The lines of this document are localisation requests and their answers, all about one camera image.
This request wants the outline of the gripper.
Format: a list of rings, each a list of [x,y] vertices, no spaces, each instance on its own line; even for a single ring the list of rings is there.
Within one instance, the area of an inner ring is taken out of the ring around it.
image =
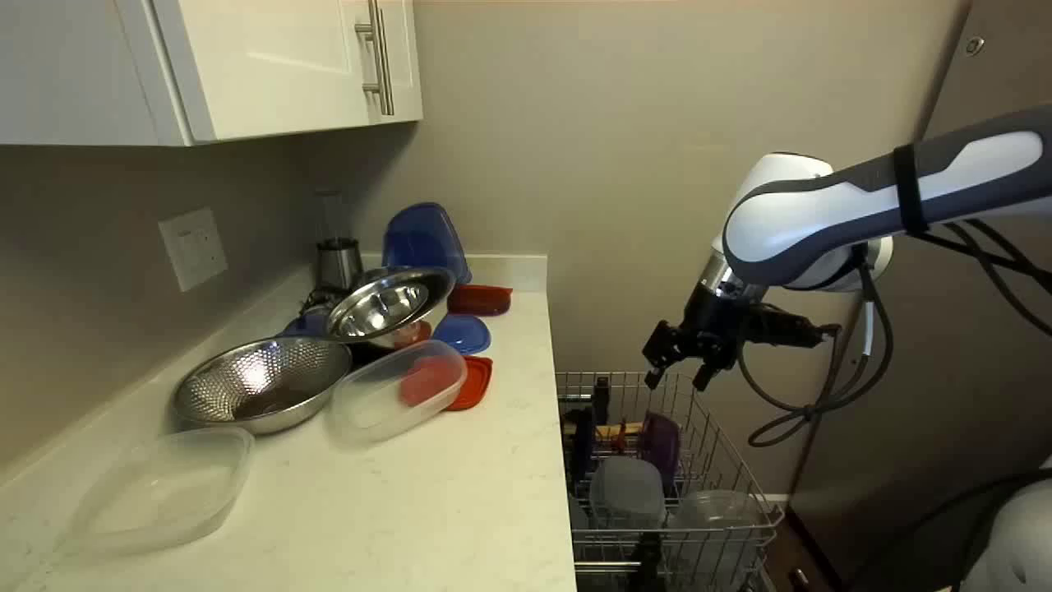
[[[685,359],[696,358],[702,361],[692,386],[704,392],[711,380],[736,363],[741,319],[749,303],[743,285],[695,284],[679,326],[661,320],[642,349],[649,364],[645,386],[656,390],[669,368]]]

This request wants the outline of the purple plastic cup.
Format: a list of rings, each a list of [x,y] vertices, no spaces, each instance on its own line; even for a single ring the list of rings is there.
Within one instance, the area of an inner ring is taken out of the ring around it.
[[[673,419],[647,412],[638,440],[639,458],[650,462],[662,481],[676,477],[681,452],[681,429]]]

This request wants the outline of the grey plastic container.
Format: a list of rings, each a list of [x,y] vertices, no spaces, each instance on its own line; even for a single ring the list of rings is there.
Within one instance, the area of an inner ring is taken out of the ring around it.
[[[654,530],[666,518],[661,473],[646,460],[602,460],[591,477],[588,501],[600,529]]]

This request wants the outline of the clear plastic container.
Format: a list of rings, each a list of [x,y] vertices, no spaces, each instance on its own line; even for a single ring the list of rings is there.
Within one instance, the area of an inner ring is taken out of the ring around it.
[[[407,407],[399,401],[399,386],[420,358],[461,356],[437,340],[407,348],[358,368],[333,387],[328,428],[342,445],[372,445],[413,430],[445,409],[430,404]]]
[[[251,471],[244,428],[195,428],[123,452],[75,510],[62,550],[124,556],[196,542],[222,527]]]
[[[674,530],[726,530],[765,527],[767,516],[758,501],[732,490],[703,490],[685,494],[667,527]]]

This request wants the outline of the red plastic lid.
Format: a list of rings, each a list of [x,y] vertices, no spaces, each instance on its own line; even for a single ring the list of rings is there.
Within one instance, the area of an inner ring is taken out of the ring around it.
[[[467,376],[459,388],[456,400],[447,405],[445,412],[459,412],[480,405],[487,393],[493,372],[493,361],[489,358],[464,356]]]
[[[461,356],[420,358],[399,386],[399,401],[407,407],[430,404],[440,409],[452,405],[467,377],[466,362]]]

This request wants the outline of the red plastic container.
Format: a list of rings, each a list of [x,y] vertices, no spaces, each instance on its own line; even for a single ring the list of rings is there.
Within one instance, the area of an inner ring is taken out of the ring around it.
[[[500,317],[510,311],[514,290],[507,286],[457,284],[448,297],[452,315]]]

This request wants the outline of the blue plastic lid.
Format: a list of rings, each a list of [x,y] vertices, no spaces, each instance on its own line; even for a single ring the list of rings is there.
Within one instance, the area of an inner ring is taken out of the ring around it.
[[[327,340],[330,333],[327,331],[328,314],[322,311],[312,311],[294,318],[278,336],[307,336]]]
[[[450,345],[462,355],[474,355],[491,345],[488,326],[480,317],[450,314],[437,323],[432,340]]]

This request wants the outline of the brown door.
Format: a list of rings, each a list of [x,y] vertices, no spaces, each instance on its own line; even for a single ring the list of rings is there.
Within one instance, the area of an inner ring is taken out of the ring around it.
[[[1052,104],[1052,0],[969,0],[923,137]],[[897,239],[878,288],[894,356],[872,392],[822,419],[791,501],[818,589],[930,592],[960,572],[985,494],[889,537],[977,484],[1052,454],[1052,338],[1023,320],[970,257]]]

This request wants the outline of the blue plastic container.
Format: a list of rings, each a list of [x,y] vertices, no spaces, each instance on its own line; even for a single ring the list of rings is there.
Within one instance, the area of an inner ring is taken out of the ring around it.
[[[436,202],[406,207],[388,222],[383,236],[381,265],[442,266],[457,284],[473,280],[450,215]]]

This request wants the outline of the smooth steel bowl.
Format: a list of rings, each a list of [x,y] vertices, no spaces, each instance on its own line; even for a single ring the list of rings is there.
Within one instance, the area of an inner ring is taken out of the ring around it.
[[[383,267],[335,304],[324,336],[345,344],[402,349],[431,340],[447,317],[457,277],[447,267]]]

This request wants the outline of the blender with steel base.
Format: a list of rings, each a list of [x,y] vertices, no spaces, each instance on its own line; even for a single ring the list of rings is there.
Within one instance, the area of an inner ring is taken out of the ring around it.
[[[316,284],[327,289],[352,291],[363,273],[352,216],[344,192],[333,187],[313,191],[318,215],[316,240]]]

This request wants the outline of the hammered steel bowl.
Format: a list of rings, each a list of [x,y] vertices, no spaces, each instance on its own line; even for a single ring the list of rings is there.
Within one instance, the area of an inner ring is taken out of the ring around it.
[[[353,370],[341,342],[271,336],[236,346],[194,368],[174,389],[174,415],[187,426],[279,433],[318,415]]]

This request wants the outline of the white cabinet door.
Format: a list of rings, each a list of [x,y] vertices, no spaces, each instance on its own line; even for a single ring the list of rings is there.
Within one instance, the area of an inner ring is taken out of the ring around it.
[[[380,0],[394,116],[380,114],[366,0],[151,0],[189,134],[211,143],[423,116],[413,0]]]

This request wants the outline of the white wall socket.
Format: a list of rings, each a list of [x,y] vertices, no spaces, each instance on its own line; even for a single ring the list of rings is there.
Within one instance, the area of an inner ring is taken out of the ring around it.
[[[210,207],[158,222],[181,292],[227,270],[227,258]]]

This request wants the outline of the white wall cabinet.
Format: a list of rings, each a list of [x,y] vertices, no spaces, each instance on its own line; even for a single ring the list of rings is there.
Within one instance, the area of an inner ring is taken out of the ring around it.
[[[0,145],[211,143],[189,134],[151,0],[0,0]]]

